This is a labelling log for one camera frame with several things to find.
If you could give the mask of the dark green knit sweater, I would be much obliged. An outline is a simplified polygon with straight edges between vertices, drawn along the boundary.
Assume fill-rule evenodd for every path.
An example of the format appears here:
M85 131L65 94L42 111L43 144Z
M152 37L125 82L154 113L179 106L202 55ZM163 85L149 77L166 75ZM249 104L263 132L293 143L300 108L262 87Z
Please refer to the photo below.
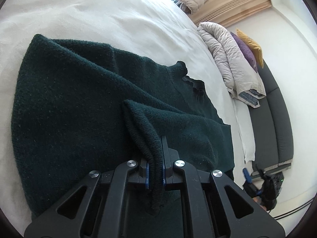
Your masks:
M230 126L184 62L167 67L108 44L32 39L11 119L27 204L38 217L92 170L144 158L149 189L132 194L129 237L181 237L180 194L163 189L161 137L202 171L232 175Z

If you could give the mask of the folded grey beige duvet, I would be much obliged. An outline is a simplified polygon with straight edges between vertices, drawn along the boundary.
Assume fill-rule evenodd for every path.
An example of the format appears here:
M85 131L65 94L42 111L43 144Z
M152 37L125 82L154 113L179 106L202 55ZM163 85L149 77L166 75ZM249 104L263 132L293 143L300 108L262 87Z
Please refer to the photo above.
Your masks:
M230 95L252 108L260 107L260 99L266 97L264 84L230 32L220 24L202 22L198 33L211 52Z

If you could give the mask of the dark grey upholstered headboard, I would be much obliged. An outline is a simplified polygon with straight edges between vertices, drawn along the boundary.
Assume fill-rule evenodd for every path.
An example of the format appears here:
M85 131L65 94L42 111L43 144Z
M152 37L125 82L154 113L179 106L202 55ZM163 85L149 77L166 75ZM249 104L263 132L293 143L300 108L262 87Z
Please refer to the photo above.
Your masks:
M270 174L290 168L294 156L292 127L281 90L267 64L257 69L266 97L260 107L249 108L255 138L253 179L260 177L257 168Z

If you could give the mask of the mustard yellow cushion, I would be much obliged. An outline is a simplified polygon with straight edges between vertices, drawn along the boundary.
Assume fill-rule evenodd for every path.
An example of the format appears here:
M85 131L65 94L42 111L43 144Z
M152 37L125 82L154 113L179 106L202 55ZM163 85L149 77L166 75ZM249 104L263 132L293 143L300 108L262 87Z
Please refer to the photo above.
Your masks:
M261 46L240 29L236 29L236 34L253 52L256 62L261 66L261 68L264 68L263 51Z

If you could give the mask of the purple cushion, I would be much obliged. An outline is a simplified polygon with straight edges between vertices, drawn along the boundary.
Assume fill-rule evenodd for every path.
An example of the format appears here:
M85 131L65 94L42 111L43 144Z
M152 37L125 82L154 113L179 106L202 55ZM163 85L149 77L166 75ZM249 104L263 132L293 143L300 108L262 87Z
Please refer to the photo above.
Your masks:
M235 42L238 44L238 47L240 48L247 62L250 64L253 70L257 73L258 70L257 70L256 58L253 52L251 51L251 49L233 32L230 32L230 34L234 38Z

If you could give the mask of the white bed mattress sheet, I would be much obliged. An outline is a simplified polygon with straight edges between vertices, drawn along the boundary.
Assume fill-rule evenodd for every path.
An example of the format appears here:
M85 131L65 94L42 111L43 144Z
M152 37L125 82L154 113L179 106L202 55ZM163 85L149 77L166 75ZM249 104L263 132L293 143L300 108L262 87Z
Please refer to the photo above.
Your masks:
M108 43L170 66L183 61L202 80L220 118L231 126L234 181L244 181L248 108L232 99L210 51L171 0L7 0L1 8L1 210L18 233L31 222L13 156L11 114L18 70L34 35Z

